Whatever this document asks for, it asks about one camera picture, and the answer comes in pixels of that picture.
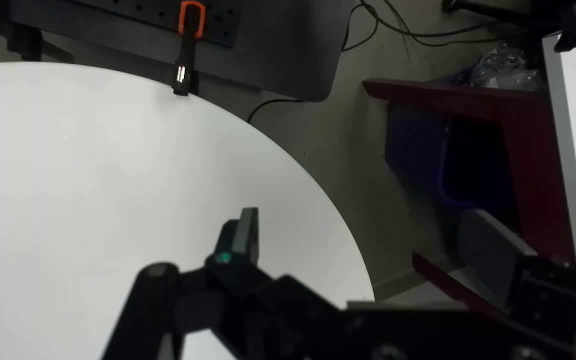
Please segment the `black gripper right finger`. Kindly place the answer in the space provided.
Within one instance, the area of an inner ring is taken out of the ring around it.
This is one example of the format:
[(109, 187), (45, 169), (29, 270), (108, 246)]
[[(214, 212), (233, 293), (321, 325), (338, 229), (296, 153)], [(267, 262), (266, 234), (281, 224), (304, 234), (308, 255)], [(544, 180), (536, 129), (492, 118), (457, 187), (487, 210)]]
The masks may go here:
[(515, 265), (536, 250), (486, 210), (466, 210), (457, 224), (457, 255), (473, 270), (487, 300), (510, 310)]

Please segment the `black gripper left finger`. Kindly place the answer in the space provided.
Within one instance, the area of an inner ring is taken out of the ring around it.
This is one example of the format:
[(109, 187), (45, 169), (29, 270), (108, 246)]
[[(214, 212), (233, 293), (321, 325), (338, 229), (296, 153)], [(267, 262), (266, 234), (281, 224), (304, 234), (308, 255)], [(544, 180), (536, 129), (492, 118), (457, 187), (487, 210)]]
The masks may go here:
[(257, 257), (257, 210), (244, 208), (238, 217), (222, 226), (214, 252), (206, 259), (206, 267), (224, 281), (246, 281), (257, 270)]

